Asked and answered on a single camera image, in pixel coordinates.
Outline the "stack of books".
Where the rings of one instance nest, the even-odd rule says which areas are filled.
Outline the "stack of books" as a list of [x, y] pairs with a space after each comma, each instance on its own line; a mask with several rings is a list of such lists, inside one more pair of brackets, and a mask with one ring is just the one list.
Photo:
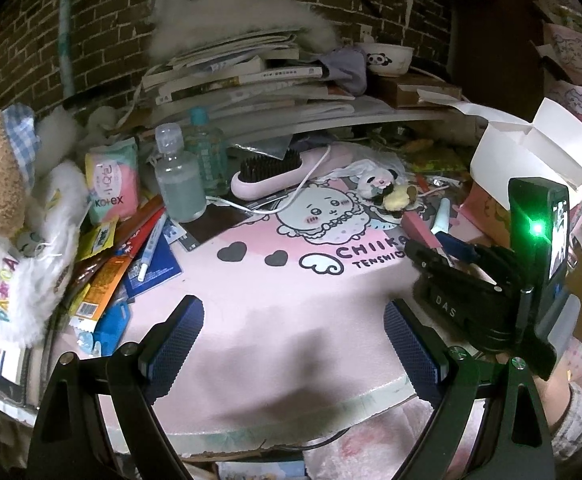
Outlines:
[[218, 120], [253, 113], [269, 102], [357, 98], [323, 79], [316, 58], [328, 52], [308, 51], [296, 32], [252, 32], [221, 40], [152, 62], [133, 93], [130, 112], [142, 113], [142, 123], [153, 127], [170, 120], [187, 124], [194, 107]]

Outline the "panda ceramic bowl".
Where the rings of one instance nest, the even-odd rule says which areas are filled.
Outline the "panda ceramic bowl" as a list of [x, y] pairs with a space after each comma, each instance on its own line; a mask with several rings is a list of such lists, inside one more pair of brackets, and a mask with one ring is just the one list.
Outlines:
[[357, 47], [364, 52], [369, 70], [381, 76], [405, 75], [413, 59], [413, 48], [398, 44], [360, 42]]

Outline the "purple cloth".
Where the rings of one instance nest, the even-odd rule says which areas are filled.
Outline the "purple cloth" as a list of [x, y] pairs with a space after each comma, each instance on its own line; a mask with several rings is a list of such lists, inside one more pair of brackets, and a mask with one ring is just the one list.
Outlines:
[[323, 79], [333, 82], [352, 96], [362, 96], [367, 90], [366, 55], [357, 47], [343, 47], [318, 55], [323, 66]]

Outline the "yellow plush toy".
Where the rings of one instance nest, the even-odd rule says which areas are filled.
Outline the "yellow plush toy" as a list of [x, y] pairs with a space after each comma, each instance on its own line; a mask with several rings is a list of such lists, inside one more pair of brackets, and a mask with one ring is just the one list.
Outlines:
[[418, 189], [411, 184], [395, 185], [391, 192], [383, 196], [382, 206], [386, 211], [396, 212], [417, 203]]

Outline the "blue packet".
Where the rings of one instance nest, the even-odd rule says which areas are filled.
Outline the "blue packet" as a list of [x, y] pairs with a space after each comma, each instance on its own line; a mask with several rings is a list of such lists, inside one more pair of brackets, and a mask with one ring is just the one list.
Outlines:
[[180, 265], [164, 235], [161, 235], [160, 240], [157, 241], [153, 258], [142, 282], [138, 279], [140, 263], [142, 262], [137, 258], [124, 275], [123, 285], [128, 298], [135, 298], [144, 292], [148, 292], [148, 290], [169, 281], [171, 278], [175, 278], [181, 273]]

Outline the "orange packet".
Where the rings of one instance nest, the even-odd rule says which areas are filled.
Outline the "orange packet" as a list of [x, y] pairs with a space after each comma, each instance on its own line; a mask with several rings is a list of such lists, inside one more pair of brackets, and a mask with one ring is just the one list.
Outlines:
[[102, 266], [87, 292], [80, 296], [81, 301], [70, 317], [71, 327], [93, 333], [132, 261], [133, 258], [127, 255], [113, 256]]

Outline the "white fluffy fur piece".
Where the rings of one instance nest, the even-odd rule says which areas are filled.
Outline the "white fluffy fur piece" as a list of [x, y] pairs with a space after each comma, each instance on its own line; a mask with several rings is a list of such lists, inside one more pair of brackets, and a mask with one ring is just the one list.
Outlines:
[[296, 32], [314, 53], [340, 45], [327, 18], [295, 0], [155, 0], [151, 21], [148, 56], [154, 63], [252, 32]]

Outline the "panda plush toy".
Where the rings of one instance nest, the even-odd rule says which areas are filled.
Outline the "panda plush toy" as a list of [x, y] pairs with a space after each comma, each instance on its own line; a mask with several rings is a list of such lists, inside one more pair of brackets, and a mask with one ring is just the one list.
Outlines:
[[382, 167], [366, 171], [357, 179], [357, 194], [365, 200], [382, 200], [393, 191], [398, 173]]

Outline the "dark pink flat box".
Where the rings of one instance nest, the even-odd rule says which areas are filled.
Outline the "dark pink flat box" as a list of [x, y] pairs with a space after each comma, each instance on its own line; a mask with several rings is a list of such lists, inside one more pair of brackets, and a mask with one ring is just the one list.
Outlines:
[[403, 213], [401, 227], [410, 240], [422, 244], [430, 249], [440, 249], [442, 244], [424, 222], [416, 211], [406, 211]]

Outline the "teal bottle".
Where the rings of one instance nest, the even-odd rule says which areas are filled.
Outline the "teal bottle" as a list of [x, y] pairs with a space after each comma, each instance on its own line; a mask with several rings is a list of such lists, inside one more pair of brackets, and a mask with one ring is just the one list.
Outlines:
[[224, 133], [211, 125], [203, 107], [189, 110], [189, 118], [185, 146], [198, 158], [203, 188], [209, 196], [225, 196], [229, 191], [229, 180]]

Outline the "light blue cosmetic tube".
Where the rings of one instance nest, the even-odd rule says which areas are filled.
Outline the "light blue cosmetic tube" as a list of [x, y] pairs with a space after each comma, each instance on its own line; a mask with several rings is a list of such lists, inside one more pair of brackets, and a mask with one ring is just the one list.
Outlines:
[[434, 222], [431, 226], [431, 232], [436, 235], [437, 233], [448, 233], [450, 227], [450, 210], [451, 202], [448, 198], [443, 197], [440, 200], [440, 206], [438, 206]]

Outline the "pink kotex pack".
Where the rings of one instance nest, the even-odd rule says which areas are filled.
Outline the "pink kotex pack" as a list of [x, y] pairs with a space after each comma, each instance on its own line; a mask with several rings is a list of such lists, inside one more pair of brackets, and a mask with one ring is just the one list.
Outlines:
[[137, 211], [138, 157], [133, 138], [92, 148], [85, 155], [90, 221], [126, 220]]

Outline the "pink hair brush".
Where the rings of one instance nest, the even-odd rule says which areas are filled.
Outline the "pink hair brush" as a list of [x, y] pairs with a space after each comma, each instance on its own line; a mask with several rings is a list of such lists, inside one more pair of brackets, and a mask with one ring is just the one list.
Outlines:
[[355, 144], [337, 142], [304, 152], [288, 150], [282, 159], [252, 156], [241, 162], [231, 178], [230, 189], [239, 200], [259, 200], [298, 186], [304, 179], [322, 177], [349, 166], [356, 152]]

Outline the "pink cartoon cardboard box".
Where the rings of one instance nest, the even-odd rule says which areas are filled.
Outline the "pink cartoon cardboard box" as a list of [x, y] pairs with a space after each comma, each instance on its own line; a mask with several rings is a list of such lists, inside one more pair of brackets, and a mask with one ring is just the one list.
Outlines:
[[533, 122], [526, 122], [445, 94], [421, 90], [419, 96], [486, 120], [470, 162], [473, 186], [460, 214], [496, 244], [509, 245], [512, 178], [541, 177], [563, 184], [570, 199], [568, 210], [582, 203], [582, 122], [559, 103], [543, 99]]

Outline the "clear liquid bottle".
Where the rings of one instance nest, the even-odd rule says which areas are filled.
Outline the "clear liquid bottle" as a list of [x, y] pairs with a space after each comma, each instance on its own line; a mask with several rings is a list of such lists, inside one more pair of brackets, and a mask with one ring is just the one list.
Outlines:
[[178, 223], [195, 221], [206, 210], [198, 158], [185, 150], [179, 125], [157, 126], [154, 136], [160, 155], [154, 172], [169, 218]]

